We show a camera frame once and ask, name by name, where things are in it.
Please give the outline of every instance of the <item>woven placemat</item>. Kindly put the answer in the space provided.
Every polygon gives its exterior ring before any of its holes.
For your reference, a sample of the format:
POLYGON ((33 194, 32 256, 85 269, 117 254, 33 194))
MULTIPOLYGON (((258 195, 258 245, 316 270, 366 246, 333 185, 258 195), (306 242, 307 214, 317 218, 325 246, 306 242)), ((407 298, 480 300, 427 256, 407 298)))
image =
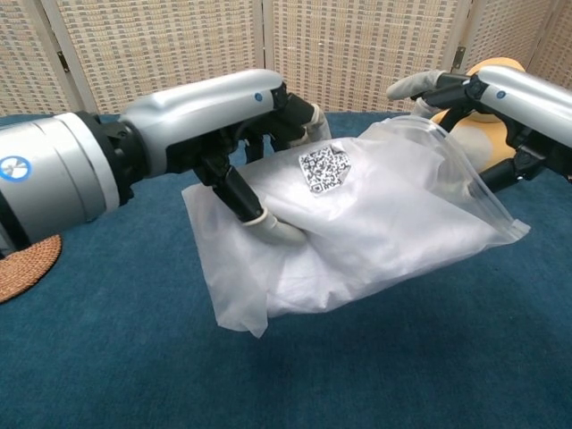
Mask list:
POLYGON ((0 261, 0 302, 34 286, 62 253, 62 238, 50 237, 0 261))

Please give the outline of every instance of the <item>qr code sticker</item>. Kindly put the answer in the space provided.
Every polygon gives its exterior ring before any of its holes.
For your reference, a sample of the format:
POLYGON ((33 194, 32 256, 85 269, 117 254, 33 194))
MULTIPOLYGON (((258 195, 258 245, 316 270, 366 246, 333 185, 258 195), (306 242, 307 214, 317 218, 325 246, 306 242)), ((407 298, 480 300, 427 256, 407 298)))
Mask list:
POLYGON ((299 157, 300 167, 310 190, 322 194, 338 188, 346 179, 351 164, 340 143, 299 157))

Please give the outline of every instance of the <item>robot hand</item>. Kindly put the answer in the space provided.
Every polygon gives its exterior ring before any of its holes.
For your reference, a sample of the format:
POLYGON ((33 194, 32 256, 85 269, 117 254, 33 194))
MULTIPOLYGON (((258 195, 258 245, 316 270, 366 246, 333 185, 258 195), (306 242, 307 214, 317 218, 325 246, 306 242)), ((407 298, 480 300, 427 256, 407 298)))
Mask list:
POLYGON ((139 98, 117 122, 78 112, 0 130, 0 258, 126 204, 147 177, 194 171, 263 240, 304 234, 280 223, 230 164, 329 139, 317 105, 288 93, 274 71, 250 70, 139 98))
POLYGON ((440 122, 446 131, 472 112, 500 118, 516 154, 481 173, 494 192, 532 180, 544 168, 572 181, 572 92, 562 87, 512 67, 486 65, 471 76, 419 73, 392 85, 388 97, 416 99, 425 117, 449 109, 440 122))

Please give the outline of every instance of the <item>white plastic bag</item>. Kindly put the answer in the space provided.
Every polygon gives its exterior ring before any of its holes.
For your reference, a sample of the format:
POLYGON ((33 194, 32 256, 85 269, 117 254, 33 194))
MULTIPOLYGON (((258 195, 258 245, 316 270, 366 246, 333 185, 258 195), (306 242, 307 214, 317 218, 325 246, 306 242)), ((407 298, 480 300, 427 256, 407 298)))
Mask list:
POLYGON ((305 232, 300 247, 264 243, 211 189, 185 189, 217 323, 259 337, 268 317, 330 311, 526 235, 456 145, 401 116, 241 167, 264 205, 305 232), (320 191, 301 162, 325 148, 349 169, 320 191))

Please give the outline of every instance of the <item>blue logo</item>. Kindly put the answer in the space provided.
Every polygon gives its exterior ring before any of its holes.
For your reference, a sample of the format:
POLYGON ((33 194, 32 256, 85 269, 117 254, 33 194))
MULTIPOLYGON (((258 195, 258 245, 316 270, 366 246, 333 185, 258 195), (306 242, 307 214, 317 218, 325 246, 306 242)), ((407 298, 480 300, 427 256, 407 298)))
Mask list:
POLYGON ((32 165, 21 156, 7 156, 0 159, 0 179, 25 181, 32 173, 32 165))

